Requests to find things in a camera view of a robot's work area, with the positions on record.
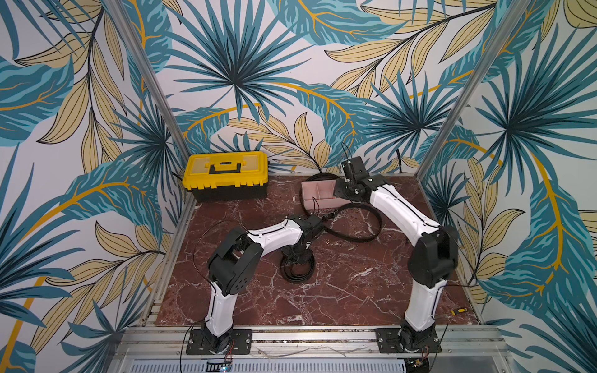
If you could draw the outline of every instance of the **toolbox lid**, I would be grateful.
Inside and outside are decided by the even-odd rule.
[[[183,186],[188,190],[264,183],[267,183],[267,155],[263,152],[192,155],[183,178]]]

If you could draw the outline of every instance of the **toolbox handle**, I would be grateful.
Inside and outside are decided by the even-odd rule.
[[[220,166],[222,165],[229,165],[231,164],[231,162],[222,162],[220,163]],[[216,165],[210,165],[210,173],[209,175],[213,175],[213,174],[234,174],[237,172],[241,172],[241,164],[237,163],[236,164],[236,168],[224,168],[221,169],[219,171],[216,171]]]

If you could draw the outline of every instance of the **red marble surface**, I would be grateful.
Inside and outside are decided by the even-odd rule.
[[[193,267],[207,275],[207,260],[236,223],[222,223],[197,241],[216,221],[238,220],[247,229],[279,223],[289,213],[302,214],[300,182],[306,177],[270,176],[268,198],[200,204],[190,223],[156,325],[190,325],[203,319],[209,306],[210,286]],[[398,192],[425,214],[427,204],[414,177],[391,177]],[[362,210],[343,211],[331,223],[335,230],[365,235],[377,225]],[[316,269],[307,283],[295,285],[279,274],[282,254],[261,259],[255,276],[239,294],[235,325],[394,325],[408,307],[412,279],[407,260],[413,250],[407,238],[384,217],[381,234],[372,242],[351,243],[329,234],[311,245]],[[466,306],[463,289],[444,289],[438,315]],[[443,317],[439,323],[477,324],[472,312]]]

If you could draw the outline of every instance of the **metal bracket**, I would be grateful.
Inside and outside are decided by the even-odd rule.
[[[375,329],[375,336],[377,340],[377,347],[379,353],[403,353],[404,350],[400,346],[400,331],[401,328],[379,328]],[[425,340],[425,346],[429,347],[429,353],[441,352],[442,348],[439,345],[438,335],[433,330],[431,334]]]
[[[251,342],[253,331],[251,329],[232,329],[230,331],[232,338],[232,354],[233,355],[248,355],[251,351]],[[211,351],[211,346],[204,338],[203,330],[194,329],[190,332],[189,343],[187,344],[187,355],[206,355],[216,353]]]

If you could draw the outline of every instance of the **metal vertical post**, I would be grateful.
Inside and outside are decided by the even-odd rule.
[[[433,143],[431,144],[431,147],[423,159],[423,162],[416,172],[416,177],[418,180],[422,180],[425,174],[428,172],[431,164],[444,146],[446,139],[454,129],[457,120],[460,118],[462,110],[469,102],[469,99],[475,92],[477,86],[485,77],[485,74],[487,74],[489,71],[493,61],[495,61],[497,56],[500,54],[500,51],[506,43],[506,40],[512,31],[514,31],[514,27],[516,27],[516,24],[524,15],[524,12],[527,10],[527,7],[530,3],[531,0],[512,0],[510,7],[504,15],[504,19],[496,29],[496,34],[487,44],[485,52],[483,55],[481,55],[481,58],[479,59],[479,62],[477,62],[475,70],[470,75],[469,80],[467,80],[464,84],[462,93],[458,96],[458,99],[450,110],[448,117],[444,121],[444,124],[439,129]]]
[[[114,25],[124,41],[124,45],[126,45],[128,52],[137,64],[137,68],[145,81],[147,90],[149,91],[153,102],[158,107],[164,122],[166,123],[166,127],[168,127],[174,142],[178,145],[180,153],[186,162],[190,157],[189,147],[183,138],[182,132],[180,132],[180,128],[176,122],[174,114],[172,114],[170,105],[168,105],[168,102],[166,101],[166,96],[159,86],[158,78],[155,76],[155,72],[153,72],[147,54],[141,45],[141,41],[137,37],[137,32],[133,29],[133,23],[122,4],[122,0],[104,0],[104,4],[108,13],[112,16]]]

